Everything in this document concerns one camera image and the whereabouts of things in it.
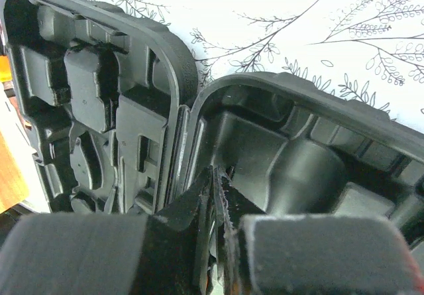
open tool case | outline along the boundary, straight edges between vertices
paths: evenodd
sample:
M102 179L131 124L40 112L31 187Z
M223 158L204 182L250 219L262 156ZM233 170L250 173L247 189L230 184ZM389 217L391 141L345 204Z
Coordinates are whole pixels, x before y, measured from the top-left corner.
M154 213L213 165L274 215L386 215L424 257L421 133L287 73L225 76L197 93L183 42L108 3L0 8L52 211Z

botanical print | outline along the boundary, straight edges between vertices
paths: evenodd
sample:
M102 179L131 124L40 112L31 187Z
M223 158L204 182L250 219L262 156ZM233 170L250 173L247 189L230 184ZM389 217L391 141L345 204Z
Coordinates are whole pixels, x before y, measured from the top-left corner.
M201 86L233 72L290 72L424 132L424 0L90 1L168 25Z

